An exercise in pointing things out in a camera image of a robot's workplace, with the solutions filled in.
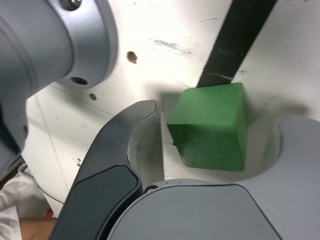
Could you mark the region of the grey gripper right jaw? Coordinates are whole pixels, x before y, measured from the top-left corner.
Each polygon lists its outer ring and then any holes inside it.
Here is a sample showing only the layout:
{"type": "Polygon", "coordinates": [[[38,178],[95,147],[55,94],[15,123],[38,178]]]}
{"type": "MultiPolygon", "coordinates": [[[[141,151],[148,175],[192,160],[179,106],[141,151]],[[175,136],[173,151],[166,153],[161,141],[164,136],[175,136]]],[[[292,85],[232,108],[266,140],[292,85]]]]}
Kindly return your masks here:
{"type": "Polygon", "coordinates": [[[132,203],[110,240],[317,240],[320,237],[320,123],[299,115],[277,128],[277,161],[229,184],[177,184],[132,203]]]}

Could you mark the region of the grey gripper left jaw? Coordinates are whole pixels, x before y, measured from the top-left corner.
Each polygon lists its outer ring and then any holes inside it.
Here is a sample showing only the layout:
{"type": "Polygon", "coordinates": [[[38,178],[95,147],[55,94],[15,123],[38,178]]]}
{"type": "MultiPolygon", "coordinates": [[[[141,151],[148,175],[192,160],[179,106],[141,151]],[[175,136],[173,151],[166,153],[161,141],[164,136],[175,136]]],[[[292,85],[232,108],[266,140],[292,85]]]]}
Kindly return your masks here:
{"type": "Polygon", "coordinates": [[[105,240],[146,187],[165,179],[161,109],[143,100],[108,121],[75,177],[52,240],[105,240]]]}

